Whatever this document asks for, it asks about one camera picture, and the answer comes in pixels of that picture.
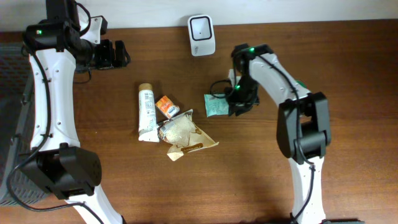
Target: white tube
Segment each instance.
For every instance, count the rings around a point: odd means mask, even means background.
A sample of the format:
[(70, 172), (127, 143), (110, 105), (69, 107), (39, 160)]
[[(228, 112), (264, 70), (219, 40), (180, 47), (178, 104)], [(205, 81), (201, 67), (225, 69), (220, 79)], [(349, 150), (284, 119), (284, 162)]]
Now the white tube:
[(152, 85), (139, 85), (139, 137), (140, 141), (159, 142), (157, 136), (156, 110)]

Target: brown label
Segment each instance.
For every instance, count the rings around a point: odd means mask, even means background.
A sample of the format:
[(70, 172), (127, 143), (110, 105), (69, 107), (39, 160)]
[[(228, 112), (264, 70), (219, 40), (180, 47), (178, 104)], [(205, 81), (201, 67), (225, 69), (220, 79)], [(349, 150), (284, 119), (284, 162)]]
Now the brown label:
[(200, 148), (202, 148), (202, 147), (203, 147), (203, 144), (202, 144), (202, 143), (198, 143), (198, 144), (193, 145), (193, 146), (183, 147), (183, 148), (181, 149), (181, 151), (182, 151), (184, 154), (186, 154), (186, 153), (188, 153), (188, 152), (190, 152), (190, 151), (192, 151), (192, 150), (200, 149)]

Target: beige wrapper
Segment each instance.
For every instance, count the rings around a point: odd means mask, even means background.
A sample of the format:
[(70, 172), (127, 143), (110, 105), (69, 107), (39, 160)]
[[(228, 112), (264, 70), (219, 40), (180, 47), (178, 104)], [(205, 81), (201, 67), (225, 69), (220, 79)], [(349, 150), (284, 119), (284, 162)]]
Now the beige wrapper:
[[(188, 110), (185, 113), (182, 113), (171, 120), (175, 120), (181, 118), (182, 116), (187, 116), (187, 118), (192, 121), (192, 113), (193, 110)], [(172, 161), (176, 161), (177, 159), (181, 158), (186, 153), (196, 152), (202, 149), (207, 149), (209, 147), (217, 146), (218, 142), (214, 142), (212, 138), (210, 138), (204, 131), (202, 131), (198, 126), (196, 126), (196, 130), (194, 133), (189, 133), (189, 143), (188, 146), (178, 146), (174, 144), (167, 155), (170, 157)]]

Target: teal cloth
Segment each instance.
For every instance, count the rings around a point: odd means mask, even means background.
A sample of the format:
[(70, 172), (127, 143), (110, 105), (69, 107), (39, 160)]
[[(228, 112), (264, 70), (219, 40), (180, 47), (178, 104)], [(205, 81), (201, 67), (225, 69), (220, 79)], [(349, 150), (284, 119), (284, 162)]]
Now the teal cloth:
[[(224, 96), (224, 94), (215, 94), (215, 96)], [(229, 106), (225, 98), (219, 99), (209, 94), (205, 94), (205, 106), (207, 117), (228, 114)]]

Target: orange snack packet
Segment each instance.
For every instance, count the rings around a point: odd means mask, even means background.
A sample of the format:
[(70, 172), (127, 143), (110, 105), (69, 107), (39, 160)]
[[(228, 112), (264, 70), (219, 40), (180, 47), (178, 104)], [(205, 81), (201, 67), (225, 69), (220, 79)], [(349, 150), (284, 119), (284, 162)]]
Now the orange snack packet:
[(163, 96), (155, 105), (168, 119), (172, 118), (180, 111), (180, 108), (174, 105), (167, 96)]

